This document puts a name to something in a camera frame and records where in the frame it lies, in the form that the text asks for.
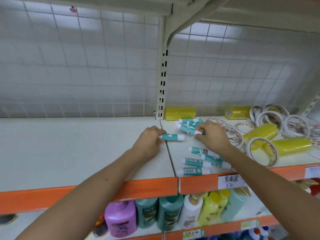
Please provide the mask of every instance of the purple bottle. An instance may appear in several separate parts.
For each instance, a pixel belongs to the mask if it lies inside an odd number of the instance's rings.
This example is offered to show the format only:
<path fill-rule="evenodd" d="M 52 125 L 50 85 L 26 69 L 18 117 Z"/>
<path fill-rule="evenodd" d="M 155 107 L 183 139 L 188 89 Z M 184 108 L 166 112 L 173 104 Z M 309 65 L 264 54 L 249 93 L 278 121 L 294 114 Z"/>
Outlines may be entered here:
<path fill-rule="evenodd" d="M 109 203 L 104 212 L 104 218 L 113 237 L 124 238 L 137 230 L 134 200 Z"/>

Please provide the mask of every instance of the wire mesh panel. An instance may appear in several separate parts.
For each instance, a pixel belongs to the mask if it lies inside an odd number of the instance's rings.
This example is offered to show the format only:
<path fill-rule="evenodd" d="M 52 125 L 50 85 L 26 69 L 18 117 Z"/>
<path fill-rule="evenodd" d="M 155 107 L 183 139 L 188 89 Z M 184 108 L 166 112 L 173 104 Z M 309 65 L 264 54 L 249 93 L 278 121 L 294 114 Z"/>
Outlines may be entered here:
<path fill-rule="evenodd" d="M 195 23 L 169 48 L 166 106 L 198 115 L 224 105 L 276 103 L 294 108 L 320 61 L 320 35 Z"/>
<path fill-rule="evenodd" d="M 159 18 L 0 0 L 0 117 L 152 116 Z"/>

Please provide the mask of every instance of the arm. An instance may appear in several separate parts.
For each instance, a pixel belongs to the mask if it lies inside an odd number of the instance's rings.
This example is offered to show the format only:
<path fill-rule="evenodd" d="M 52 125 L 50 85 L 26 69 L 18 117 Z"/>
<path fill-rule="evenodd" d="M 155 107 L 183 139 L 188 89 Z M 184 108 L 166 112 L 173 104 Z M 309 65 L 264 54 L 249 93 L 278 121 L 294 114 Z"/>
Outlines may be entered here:
<path fill-rule="evenodd" d="M 219 125 L 206 121 L 197 129 L 204 129 L 206 135 L 195 137 L 232 165 L 293 239 L 319 238 L 320 201 L 316 197 L 231 145 Z"/>
<path fill-rule="evenodd" d="M 131 149 L 46 210 L 16 240 L 85 239 L 130 172 L 159 153 L 164 133 L 146 128 Z"/>

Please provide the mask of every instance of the green bottle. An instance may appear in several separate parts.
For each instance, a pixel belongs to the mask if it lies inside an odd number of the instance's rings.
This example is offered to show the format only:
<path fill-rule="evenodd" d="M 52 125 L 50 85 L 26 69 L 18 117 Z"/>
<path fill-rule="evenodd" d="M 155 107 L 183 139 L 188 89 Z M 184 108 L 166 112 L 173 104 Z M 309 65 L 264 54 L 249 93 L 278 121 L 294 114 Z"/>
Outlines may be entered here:
<path fill-rule="evenodd" d="M 138 210 L 138 226 L 148 228 L 154 224 L 157 218 L 158 198 L 136 200 Z"/>
<path fill-rule="evenodd" d="M 184 198 L 182 195 L 174 195 L 159 198 L 159 212 L 157 218 L 158 228 L 162 231 L 170 231 L 177 224 Z"/>

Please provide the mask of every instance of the forearm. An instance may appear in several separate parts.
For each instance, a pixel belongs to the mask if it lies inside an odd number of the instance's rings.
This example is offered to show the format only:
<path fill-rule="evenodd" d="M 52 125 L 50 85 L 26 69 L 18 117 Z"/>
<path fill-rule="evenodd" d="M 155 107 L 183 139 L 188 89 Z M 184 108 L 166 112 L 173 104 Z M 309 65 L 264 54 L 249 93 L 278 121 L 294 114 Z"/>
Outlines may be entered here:
<path fill-rule="evenodd" d="M 135 168 L 135 157 L 139 155 L 128 150 L 86 179 L 46 210 L 17 240 L 85 239 L 123 181 Z"/>
<path fill-rule="evenodd" d="M 320 235 L 320 201 L 230 146 L 220 153 L 289 232 L 293 239 Z"/>

